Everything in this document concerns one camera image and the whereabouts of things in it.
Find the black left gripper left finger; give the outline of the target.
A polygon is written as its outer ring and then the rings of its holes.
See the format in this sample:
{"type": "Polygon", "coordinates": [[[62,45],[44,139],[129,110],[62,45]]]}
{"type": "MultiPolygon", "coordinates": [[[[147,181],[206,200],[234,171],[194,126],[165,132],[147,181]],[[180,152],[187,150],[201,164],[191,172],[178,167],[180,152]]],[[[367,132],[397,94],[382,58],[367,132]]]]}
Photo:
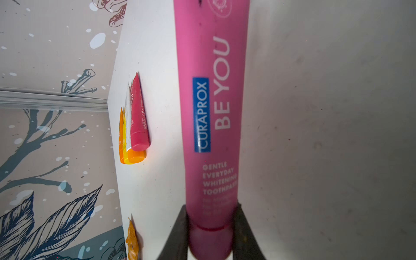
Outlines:
{"type": "Polygon", "coordinates": [[[189,249],[189,218],[183,205],[157,260],[187,260],[189,249]]]}

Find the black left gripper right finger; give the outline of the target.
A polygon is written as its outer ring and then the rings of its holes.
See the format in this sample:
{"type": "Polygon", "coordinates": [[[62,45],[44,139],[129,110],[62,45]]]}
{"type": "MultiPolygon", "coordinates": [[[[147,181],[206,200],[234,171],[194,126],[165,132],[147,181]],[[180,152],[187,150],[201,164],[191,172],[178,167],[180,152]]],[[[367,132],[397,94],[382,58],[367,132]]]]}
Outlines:
{"type": "Polygon", "coordinates": [[[233,260],[266,260],[240,203],[237,204],[233,225],[233,260]]]}

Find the light pink toothpaste tube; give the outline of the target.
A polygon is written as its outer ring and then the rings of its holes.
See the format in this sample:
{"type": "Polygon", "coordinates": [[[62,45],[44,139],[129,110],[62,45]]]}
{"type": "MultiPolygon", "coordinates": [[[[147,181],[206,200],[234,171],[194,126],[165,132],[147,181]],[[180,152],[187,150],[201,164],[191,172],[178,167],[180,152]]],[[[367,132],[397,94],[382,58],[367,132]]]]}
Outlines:
{"type": "Polygon", "coordinates": [[[225,260],[238,203],[249,1],[175,1],[189,248],[225,260]]]}

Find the dark pink toothpaste tube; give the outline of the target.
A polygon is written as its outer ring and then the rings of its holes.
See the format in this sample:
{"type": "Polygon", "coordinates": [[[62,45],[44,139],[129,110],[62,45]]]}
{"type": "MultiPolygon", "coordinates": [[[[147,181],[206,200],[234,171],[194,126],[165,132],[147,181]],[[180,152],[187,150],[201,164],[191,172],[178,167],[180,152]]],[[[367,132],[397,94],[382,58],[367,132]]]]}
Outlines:
{"type": "Polygon", "coordinates": [[[147,118],[139,73],[136,73],[131,85],[131,144],[134,151],[145,151],[150,145],[147,118]]]}

